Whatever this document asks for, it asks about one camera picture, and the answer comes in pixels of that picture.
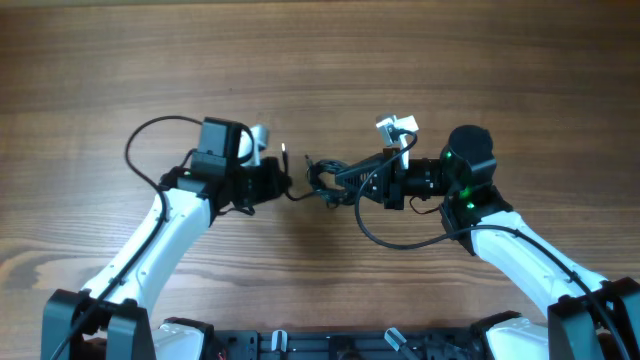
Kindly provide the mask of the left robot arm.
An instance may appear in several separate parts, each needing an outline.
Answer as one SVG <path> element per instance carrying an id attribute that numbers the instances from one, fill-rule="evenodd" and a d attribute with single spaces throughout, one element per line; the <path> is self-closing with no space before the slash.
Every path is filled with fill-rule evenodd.
<path id="1" fill-rule="evenodd" d="M 150 185 L 152 208 L 119 253 L 78 292 L 57 290 L 44 308 L 44 359 L 224 359 L 213 325 L 170 318 L 152 329 L 150 314 L 186 251 L 214 220 L 253 215 L 291 185 L 262 125 L 208 117 L 196 148 Z"/>

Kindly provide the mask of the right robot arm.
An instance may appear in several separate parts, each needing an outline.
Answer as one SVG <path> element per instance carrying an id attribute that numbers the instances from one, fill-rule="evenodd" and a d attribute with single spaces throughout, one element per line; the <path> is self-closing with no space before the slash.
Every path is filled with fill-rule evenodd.
<path id="1" fill-rule="evenodd" d="M 386 150 L 335 176 L 358 206 L 367 197 L 401 209 L 405 197 L 439 197 L 441 240 L 507 276 L 545 315 L 546 325 L 517 312 L 477 322 L 473 329 L 487 359 L 636 359 L 639 356 L 639 284 L 610 281 L 537 235 L 493 183 L 497 161 L 488 130 L 454 129 L 436 159 L 410 159 L 415 132 L 382 128 Z"/>

